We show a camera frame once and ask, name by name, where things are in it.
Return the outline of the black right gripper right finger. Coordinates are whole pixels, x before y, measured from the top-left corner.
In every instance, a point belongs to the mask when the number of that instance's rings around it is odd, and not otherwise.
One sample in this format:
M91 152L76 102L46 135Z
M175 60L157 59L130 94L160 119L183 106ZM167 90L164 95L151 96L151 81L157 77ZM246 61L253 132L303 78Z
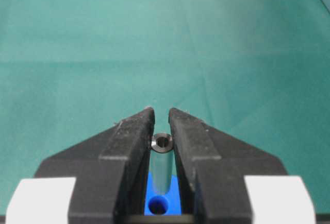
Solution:
M177 108L169 111L183 212L195 223L252 223L245 175L286 175L281 160Z

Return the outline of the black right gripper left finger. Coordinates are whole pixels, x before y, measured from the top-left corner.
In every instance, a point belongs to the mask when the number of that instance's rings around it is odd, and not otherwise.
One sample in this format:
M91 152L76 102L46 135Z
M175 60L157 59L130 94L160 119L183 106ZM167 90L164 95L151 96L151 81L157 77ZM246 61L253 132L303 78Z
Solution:
M154 123L148 107L44 159L34 177L76 179L69 223L114 223L129 211L130 190L148 154Z

